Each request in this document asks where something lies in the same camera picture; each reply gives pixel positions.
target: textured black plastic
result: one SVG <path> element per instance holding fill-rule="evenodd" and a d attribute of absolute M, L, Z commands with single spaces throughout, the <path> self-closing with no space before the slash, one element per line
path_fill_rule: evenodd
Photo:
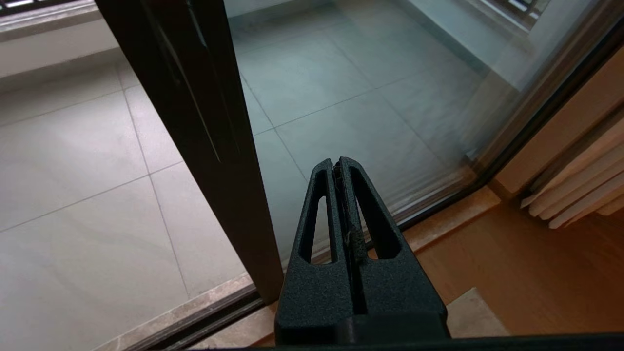
<path fill-rule="evenodd" d="M 310 264 L 326 197 L 332 262 Z M 379 259 L 368 257 L 358 203 Z M 329 159 L 310 176 L 275 317 L 278 345 L 449 338 L 446 308 L 356 161 Z"/>

